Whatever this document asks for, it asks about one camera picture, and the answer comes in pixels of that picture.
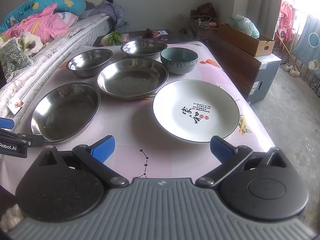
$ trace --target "pink clothing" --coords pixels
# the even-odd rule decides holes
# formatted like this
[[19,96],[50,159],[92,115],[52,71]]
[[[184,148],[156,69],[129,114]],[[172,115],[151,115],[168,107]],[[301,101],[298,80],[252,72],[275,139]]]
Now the pink clothing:
[[57,13],[53,13],[57,3],[52,3],[41,12],[30,15],[19,24],[12,26],[3,34],[8,38],[18,37],[23,32],[31,32],[41,38],[43,44],[63,36],[68,32],[68,25],[65,24]]
[[278,33],[280,38],[283,40],[287,38],[291,40],[291,30],[293,25],[293,13],[291,3],[283,0],[280,7],[281,19],[278,27]]

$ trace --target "metal basin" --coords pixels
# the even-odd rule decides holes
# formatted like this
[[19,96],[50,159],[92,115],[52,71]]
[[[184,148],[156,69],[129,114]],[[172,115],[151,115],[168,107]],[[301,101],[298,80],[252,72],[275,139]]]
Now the metal basin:
[[112,57],[109,49],[92,49],[74,56],[67,64],[67,70],[81,78],[94,77]]
[[152,94],[168,77],[168,71],[159,61],[128,58],[106,66],[96,82],[103,93],[123,100],[135,100]]
[[59,143],[84,131],[100,106],[99,91],[86,83],[70,83],[49,92],[31,114],[30,131],[45,143]]
[[128,57],[150,57],[157,59],[160,57],[160,52],[166,49],[168,45],[162,41],[153,39],[137,39],[129,41],[121,46]]

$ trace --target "curtain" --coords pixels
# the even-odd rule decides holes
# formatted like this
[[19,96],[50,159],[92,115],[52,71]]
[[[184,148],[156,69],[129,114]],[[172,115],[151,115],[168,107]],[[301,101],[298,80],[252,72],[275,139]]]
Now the curtain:
[[250,0],[248,18],[259,32],[273,39],[279,17],[281,0]]

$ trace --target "red onion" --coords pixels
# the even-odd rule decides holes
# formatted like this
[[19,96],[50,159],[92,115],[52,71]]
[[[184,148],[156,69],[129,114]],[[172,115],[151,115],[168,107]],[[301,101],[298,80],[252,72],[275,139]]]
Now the red onion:
[[160,40],[161,39],[161,34],[158,31],[153,31],[153,30],[147,29],[147,31],[143,34],[142,38],[143,39]]

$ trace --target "metal screw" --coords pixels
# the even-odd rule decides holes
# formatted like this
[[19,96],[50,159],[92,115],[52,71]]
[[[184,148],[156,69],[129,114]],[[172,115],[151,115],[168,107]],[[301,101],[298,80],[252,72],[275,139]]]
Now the metal screw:
[[114,185],[123,185],[127,182],[127,180],[123,177],[113,177],[110,182]]
[[201,177],[198,182],[202,185],[212,185],[214,180],[209,177]]

